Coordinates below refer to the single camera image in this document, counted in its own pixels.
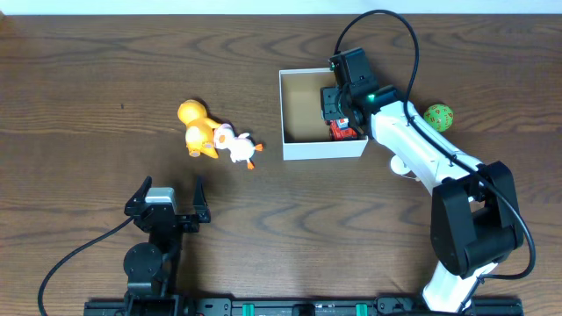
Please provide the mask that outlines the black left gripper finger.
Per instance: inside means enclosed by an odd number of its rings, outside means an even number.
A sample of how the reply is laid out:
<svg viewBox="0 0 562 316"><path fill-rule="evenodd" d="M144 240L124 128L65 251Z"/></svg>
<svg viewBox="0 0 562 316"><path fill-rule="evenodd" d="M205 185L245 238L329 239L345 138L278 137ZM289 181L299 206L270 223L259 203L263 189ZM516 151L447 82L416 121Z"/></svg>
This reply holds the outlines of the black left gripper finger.
<svg viewBox="0 0 562 316"><path fill-rule="evenodd" d="M147 176L140 188L129 198L125 204L126 216L137 216L146 209L146 196L152 187L152 177Z"/></svg>
<svg viewBox="0 0 562 316"><path fill-rule="evenodd" d="M197 177L195 190L193 194L192 206L197 215L209 214L209 207L205 198L203 179L201 176Z"/></svg>

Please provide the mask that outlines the red grey toy truck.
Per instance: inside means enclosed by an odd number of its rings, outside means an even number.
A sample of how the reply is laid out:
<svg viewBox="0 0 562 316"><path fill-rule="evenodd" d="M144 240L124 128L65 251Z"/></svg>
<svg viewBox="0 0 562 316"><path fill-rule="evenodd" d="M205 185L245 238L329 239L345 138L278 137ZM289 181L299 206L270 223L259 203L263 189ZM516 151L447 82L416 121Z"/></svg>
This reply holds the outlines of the red grey toy truck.
<svg viewBox="0 0 562 316"><path fill-rule="evenodd" d="M347 118L329 121L329 135L332 141L357 140L357 132L349 126Z"/></svg>

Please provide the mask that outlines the white wooden rattle drum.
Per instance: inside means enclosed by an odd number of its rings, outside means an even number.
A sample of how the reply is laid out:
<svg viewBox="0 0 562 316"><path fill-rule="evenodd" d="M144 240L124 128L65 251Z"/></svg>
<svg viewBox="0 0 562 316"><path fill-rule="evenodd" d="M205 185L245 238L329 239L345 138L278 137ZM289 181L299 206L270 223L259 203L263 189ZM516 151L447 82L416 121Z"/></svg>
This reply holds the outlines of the white wooden rattle drum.
<svg viewBox="0 0 562 316"><path fill-rule="evenodd" d="M411 176L412 170L399 158L398 155L393 156L390 160L390 168L391 171L398 176L402 176L416 182L420 181L416 175Z"/></svg>

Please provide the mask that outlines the green number ball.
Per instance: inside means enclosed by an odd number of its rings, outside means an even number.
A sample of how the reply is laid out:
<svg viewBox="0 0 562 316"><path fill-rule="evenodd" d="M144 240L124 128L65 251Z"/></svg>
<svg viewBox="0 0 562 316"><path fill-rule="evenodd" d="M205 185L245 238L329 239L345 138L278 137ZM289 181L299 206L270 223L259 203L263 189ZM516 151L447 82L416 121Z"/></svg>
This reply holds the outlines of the green number ball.
<svg viewBox="0 0 562 316"><path fill-rule="evenodd" d="M425 121L439 133L448 130L454 121L453 110L445 104L433 104L423 114Z"/></svg>

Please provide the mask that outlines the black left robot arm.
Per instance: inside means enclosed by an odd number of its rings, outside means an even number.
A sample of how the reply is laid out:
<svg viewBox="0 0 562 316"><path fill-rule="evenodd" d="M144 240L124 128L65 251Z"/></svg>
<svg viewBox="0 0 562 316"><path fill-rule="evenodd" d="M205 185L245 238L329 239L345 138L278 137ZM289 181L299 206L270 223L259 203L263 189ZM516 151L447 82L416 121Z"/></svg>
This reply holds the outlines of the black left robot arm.
<svg viewBox="0 0 562 316"><path fill-rule="evenodd" d="M198 178L192 213L177 213L175 191L154 187L147 177L126 202L124 214L148 241L131 247L124 258L127 275L126 315L193 315L193 303L175 293L183 237L211 221L203 181Z"/></svg>

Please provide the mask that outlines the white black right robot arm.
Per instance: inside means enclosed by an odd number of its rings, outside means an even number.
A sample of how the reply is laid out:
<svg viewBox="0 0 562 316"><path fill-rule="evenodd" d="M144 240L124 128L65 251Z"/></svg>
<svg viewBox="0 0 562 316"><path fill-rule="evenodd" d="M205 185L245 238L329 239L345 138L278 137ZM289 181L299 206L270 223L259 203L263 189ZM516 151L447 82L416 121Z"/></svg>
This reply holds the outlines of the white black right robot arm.
<svg viewBox="0 0 562 316"><path fill-rule="evenodd" d="M325 120L393 152L429 191L431 244L438 264L422 297L436 312L463 312L476 286L523 243L513 175L502 162L484 164L448 142L392 85L380 87L365 51L330 60L336 85L321 89Z"/></svg>

